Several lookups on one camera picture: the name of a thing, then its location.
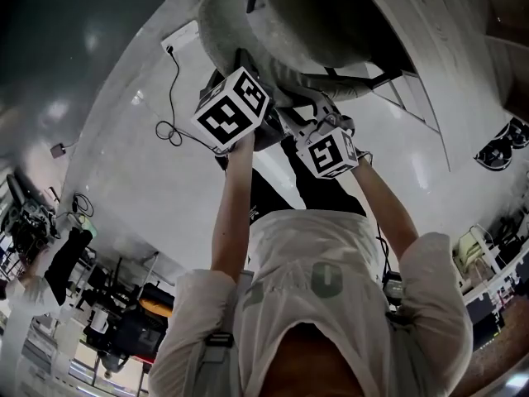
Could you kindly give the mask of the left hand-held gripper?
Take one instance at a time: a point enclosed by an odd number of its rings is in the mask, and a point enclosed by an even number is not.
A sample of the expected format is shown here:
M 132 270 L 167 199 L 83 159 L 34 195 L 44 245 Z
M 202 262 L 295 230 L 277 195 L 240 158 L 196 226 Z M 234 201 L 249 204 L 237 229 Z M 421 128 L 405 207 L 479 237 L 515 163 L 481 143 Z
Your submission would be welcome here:
M 254 132 L 255 150 L 262 151 L 285 137 L 274 100 L 258 82 L 260 72 L 250 52 L 238 48 L 233 72 L 200 98 L 192 124 L 215 151 L 230 151 Z

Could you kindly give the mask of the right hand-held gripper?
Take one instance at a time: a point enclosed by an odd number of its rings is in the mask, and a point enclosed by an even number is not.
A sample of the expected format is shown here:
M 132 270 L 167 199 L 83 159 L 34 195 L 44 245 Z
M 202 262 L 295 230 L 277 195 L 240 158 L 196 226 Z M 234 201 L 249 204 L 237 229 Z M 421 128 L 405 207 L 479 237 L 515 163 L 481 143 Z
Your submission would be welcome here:
M 315 92 L 312 100 L 314 116 L 327 117 L 296 130 L 297 156 L 316 178 L 333 179 L 358 165 L 353 143 L 355 124 L 350 117 L 341 116 L 326 93 Z

